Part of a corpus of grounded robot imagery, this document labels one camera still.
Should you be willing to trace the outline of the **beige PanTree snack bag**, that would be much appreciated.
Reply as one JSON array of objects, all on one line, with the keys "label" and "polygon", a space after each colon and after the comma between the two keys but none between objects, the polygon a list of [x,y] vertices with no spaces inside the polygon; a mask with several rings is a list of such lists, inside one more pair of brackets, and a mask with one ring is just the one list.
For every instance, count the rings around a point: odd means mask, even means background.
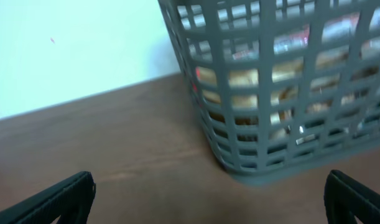
[{"label": "beige PanTree snack bag", "polygon": [[[380,55],[380,48],[375,46],[364,45],[360,51],[361,59],[368,59]],[[340,47],[331,51],[323,52],[317,57],[315,68],[317,70],[326,70],[330,67],[345,62],[348,59],[348,49]],[[278,63],[272,69],[272,81],[274,83],[285,83],[305,75],[304,59],[302,57],[293,60]],[[378,72],[377,66],[368,67],[365,70],[357,72],[355,79],[364,78],[367,75]],[[214,70],[204,67],[195,69],[198,81],[209,85],[216,86],[218,78]],[[338,88],[341,74],[334,73],[314,78],[310,82],[310,94],[312,96],[322,95],[328,90]],[[250,88],[260,89],[259,70],[253,68],[250,70],[233,70],[228,74],[228,85],[234,90],[246,90]],[[215,91],[203,90],[203,97],[206,101],[221,104],[221,95]],[[270,94],[270,104],[272,106],[281,105],[287,101],[294,101],[299,96],[299,85],[286,84],[282,88],[278,88]],[[346,105],[354,102],[361,95],[359,93],[349,93],[341,97],[341,104]],[[333,104],[333,98],[327,100],[313,101],[309,103],[305,109],[307,114],[316,114],[327,111]],[[256,110],[259,108],[259,95],[255,93],[241,93],[231,97],[231,106],[234,109]],[[270,117],[271,124],[278,124],[281,121],[292,119],[295,112],[294,109],[274,112]]]}]

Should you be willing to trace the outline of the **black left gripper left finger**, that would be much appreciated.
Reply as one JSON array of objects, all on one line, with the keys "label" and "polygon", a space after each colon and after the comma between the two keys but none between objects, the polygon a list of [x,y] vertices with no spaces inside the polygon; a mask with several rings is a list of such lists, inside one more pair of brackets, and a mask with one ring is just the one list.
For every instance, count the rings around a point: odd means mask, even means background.
[{"label": "black left gripper left finger", "polygon": [[92,174],[81,171],[0,212],[3,223],[86,223],[95,199]]}]

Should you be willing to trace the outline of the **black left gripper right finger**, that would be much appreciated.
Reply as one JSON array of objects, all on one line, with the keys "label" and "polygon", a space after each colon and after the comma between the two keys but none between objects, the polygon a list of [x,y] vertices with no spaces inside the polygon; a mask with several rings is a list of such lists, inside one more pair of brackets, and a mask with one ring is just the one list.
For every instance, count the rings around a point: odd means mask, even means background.
[{"label": "black left gripper right finger", "polygon": [[380,195],[340,170],[331,170],[324,188],[328,224],[380,224]]}]

